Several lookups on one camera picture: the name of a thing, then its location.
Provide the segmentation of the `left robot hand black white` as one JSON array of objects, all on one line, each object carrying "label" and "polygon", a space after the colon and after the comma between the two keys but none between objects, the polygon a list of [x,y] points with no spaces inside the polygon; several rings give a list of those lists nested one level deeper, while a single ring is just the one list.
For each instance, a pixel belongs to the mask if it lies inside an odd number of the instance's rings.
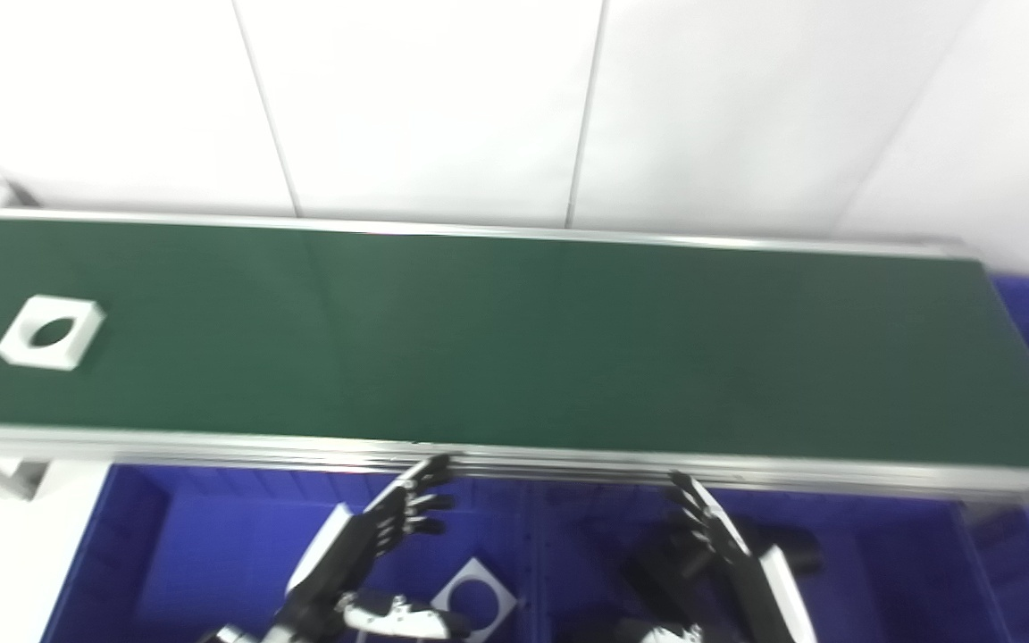
[{"label": "left robot hand black white", "polygon": [[364,590],[379,559],[413,534],[439,536],[455,500],[437,494],[452,480],[452,456],[426,457],[400,473],[361,512],[339,504],[318,530],[289,581],[285,601],[265,642],[339,642],[355,630],[380,638],[462,640],[471,634],[464,615],[413,601],[398,593]]}]

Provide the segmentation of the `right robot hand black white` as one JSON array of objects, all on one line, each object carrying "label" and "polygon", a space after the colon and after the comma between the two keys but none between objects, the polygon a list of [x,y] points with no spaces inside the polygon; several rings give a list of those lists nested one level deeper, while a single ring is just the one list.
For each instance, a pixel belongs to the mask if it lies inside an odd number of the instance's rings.
[{"label": "right robot hand black white", "polygon": [[655,620],[620,626],[620,634],[638,642],[816,642],[785,550],[744,533],[688,473],[669,479],[677,512],[623,566]]}]

